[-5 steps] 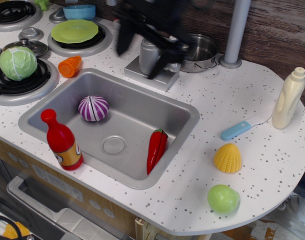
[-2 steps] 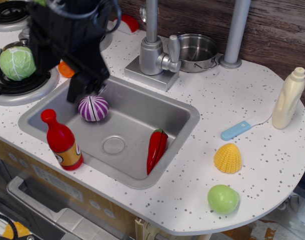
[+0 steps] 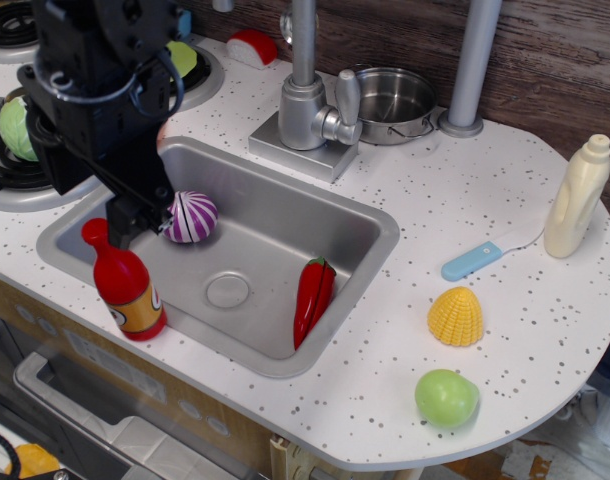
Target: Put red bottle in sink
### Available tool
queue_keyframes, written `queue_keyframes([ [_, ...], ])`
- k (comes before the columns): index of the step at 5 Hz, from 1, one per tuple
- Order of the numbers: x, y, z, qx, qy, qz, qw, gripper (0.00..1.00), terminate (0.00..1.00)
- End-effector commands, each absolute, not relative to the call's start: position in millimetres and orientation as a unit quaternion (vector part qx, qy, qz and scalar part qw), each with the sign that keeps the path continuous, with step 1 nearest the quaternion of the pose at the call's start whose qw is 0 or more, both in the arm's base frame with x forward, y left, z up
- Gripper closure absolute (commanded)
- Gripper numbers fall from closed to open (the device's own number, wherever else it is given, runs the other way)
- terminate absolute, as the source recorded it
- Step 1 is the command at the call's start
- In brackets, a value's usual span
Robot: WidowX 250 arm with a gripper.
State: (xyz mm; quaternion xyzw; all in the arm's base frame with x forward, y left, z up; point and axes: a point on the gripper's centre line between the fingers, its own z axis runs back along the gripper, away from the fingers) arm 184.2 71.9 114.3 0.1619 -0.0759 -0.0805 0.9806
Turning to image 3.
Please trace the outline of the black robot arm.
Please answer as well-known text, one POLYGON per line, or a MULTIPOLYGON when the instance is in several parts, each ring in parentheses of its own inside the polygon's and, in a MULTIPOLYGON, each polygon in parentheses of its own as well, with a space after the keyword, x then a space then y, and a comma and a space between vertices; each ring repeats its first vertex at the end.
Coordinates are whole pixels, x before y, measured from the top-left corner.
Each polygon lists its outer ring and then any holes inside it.
POLYGON ((38 49, 19 69, 39 163, 64 195, 90 176, 106 204, 109 242, 128 248, 169 223, 174 198, 157 137, 183 81, 167 45, 180 37, 174 1, 34 1, 38 49))

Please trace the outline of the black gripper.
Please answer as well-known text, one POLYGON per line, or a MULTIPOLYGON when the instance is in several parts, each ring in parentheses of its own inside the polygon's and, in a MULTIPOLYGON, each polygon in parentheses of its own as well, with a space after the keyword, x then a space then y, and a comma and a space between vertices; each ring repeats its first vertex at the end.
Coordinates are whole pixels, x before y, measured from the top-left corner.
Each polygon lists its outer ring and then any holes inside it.
POLYGON ((173 188, 156 146, 175 111, 170 60, 37 59, 17 77, 29 96, 34 152, 56 192, 99 179, 115 194, 106 203, 112 246, 171 225, 173 188))

